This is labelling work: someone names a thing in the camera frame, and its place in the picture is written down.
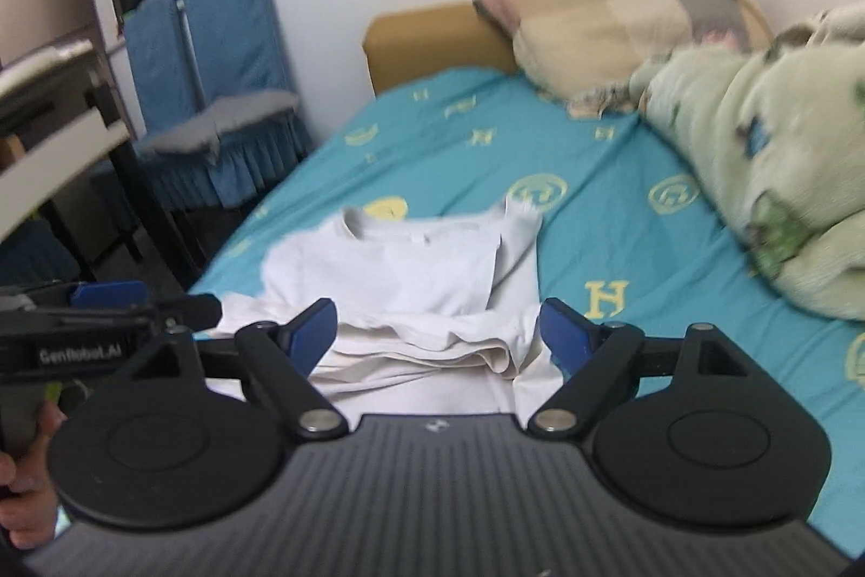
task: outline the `ribbed black plate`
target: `ribbed black plate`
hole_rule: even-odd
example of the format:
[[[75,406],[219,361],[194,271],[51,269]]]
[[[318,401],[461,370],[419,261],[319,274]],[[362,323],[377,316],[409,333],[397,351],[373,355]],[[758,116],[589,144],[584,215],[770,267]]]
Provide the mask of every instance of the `ribbed black plate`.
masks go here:
[[[847,563],[801,523],[655,524],[574,446],[509,416],[365,417],[347,439],[304,446],[219,522],[166,535],[78,523],[27,562],[46,577],[836,577]]]

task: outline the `white t-shirt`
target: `white t-shirt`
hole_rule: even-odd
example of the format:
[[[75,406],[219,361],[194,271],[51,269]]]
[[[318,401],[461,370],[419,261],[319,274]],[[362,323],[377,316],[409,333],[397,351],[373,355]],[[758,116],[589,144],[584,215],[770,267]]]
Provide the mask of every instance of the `white t-shirt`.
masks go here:
[[[269,250],[262,298],[306,307],[325,297],[371,314],[479,313],[540,227],[538,212],[513,200],[484,214],[398,222],[345,208]],[[521,303],[536,302],[537,267],[520,269],[523,281],[509,285],[534,292]]]
[[[363,413],[517,413],[561,373],[536,326],[542,216],[506,200],[483,214],[399,222],[347,208],[265,256],[265,293],[223,301],[215,335],[287,322],[322,297],[339,330],[310,382],[356,425]]]

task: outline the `turquoise bed sheet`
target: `turquoise bed sheet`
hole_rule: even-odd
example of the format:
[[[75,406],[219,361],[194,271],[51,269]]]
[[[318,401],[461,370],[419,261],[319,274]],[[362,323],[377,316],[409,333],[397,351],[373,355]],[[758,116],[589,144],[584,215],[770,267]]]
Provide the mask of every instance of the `turquoise bed sheet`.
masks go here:
[[[832,469],[811,521],[865,548],[865,334],[794,309],[681,160],[637,116],[570,120],[523,77],[451,70],[388,92],[277,188],[195,291],[261,293],[267,249],[344,205],[391,218],[482,211],[505,194],[544,211],[541,297],[649,335],[713,322],[823,425]]]

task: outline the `pillow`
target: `pillow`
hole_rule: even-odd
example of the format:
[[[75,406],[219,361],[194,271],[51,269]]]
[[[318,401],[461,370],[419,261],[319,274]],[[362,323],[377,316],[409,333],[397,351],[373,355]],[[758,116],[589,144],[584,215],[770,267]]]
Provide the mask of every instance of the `pillow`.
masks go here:
[[[845,16],[814,24],[806,47],[677,51],[630,88],[776,289],[865,321],[865,45],[823,44]]]
[[[651,57],[691,43],[769,47],[754,0],[474,0],[512,37],[517,64],[542,89],[570,100],[624,81]]]

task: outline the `human hand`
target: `human hand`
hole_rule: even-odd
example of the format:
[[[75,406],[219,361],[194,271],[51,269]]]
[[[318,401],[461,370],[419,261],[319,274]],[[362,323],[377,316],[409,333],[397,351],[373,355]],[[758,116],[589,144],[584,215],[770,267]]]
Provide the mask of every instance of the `human hand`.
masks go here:
[[[13,494],[0,501],[0,526],[10,532],[10,540],[20,550],[38,548],[54,538],[57,523],[57,495],[49,481],[49,441],[66,420],[57,404],[42,405],[37,420],[36,439],[17,463],[0,452],[0,486]]]

